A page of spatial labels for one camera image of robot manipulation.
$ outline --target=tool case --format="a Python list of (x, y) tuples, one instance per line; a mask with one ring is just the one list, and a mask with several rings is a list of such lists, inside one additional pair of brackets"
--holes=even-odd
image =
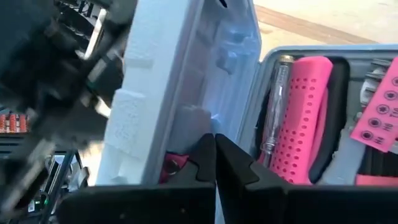
[(386, 44), (285, 46), (259, 60), (261, 44), (250, 0), (139, 1), (96, 185), (156, 184), (166, 152), (186, 154), (205, 133), (222, 133), (255, 156), (257, 121), (281, 55), (344, 61), (348, 118), (361, 110), (372, 60), (398, 54), (398, 45)]

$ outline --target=pink perforated handle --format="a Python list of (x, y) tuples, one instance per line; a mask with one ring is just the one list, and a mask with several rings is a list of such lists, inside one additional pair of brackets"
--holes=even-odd
[(318, 115), (322, 99), (327, 98), (324, 92), (332, 67), (322, 56), (301, 58), (293, 64), (289, 104), (270, 167), (291, 183), (309, 184)]
[(355, 184), (371, 186), (398, 186), (398, 177), (377, 177), (358, 174), (355, 178)]
[(398, 135), (398, 58), (382, 79), (351, 138), (388, 152)]

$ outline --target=hole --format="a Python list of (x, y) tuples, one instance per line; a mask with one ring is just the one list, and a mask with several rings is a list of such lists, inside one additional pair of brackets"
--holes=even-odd
[(369, 131), (363, 131), (362, 138), (365, 138), (366, 140), (370, 140), (373, 138), (373, 135)]
[(221, 5), (222, 5), (224, 8), (228, 8), (228, 5), (226, 4), (225, 0), (219, 0), (219, 1), (220, 1)]

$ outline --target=tool case lid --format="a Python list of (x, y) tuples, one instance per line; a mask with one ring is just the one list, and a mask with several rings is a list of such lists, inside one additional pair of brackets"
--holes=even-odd
[(251, 0), (139, 1), (96, 184), (157, 183), (190, 133), (239, 143), (260, 50)]

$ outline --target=blurry tool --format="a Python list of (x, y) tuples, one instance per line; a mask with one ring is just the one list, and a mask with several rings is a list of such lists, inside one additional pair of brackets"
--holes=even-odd
[(0, 115), (0, 133), (6, 132), (6, 115)]
[(322, 56), (301, 58), (293, 64), (289, 104), (270, 166), (290, 183), (310, 183), (308, 171), (325, 126), (322, 111), (327, 107), (326, 85), (332, 68)]
[(371, 97), (351, 137), (388, 152), (398, 133), (398, 58), (395, 58)]
[(272, 153), (277, 144), (278, 135), (282, 126), (287, 98), (289, 94), (290, 71), (294, 58), (289, 55), (282, 55), (279, 58), (277, 69), (272, 80), (270, 98), (267, 107), (266, 123), (264, 125), (263, 142), (261, 150), (264, 151), (264, 167), (269, 167)]
[(208, 111), (197, 106), (178, 108), (159, 182), (168, 181), (171, 176), (182, 169), (188, 160), (187, 155), (191, 153), (198, 139), (210, 132), (211, 114)]
[(17, 117), (14, 114), (10, 114), (9, 116), (9, 124), (10, 124), (10, 133), (17, 132)]
[(90, 171), (88, 170), (88, 167), (83, 167), (81, 170), (77, 171), (68, 185), (69, 192), (87, 187), (87, 180), (89, 177)]
[(24, 114), (19, 115), (19, 132), (20, 133), (27, 132), (26, 115), (24, 115)]

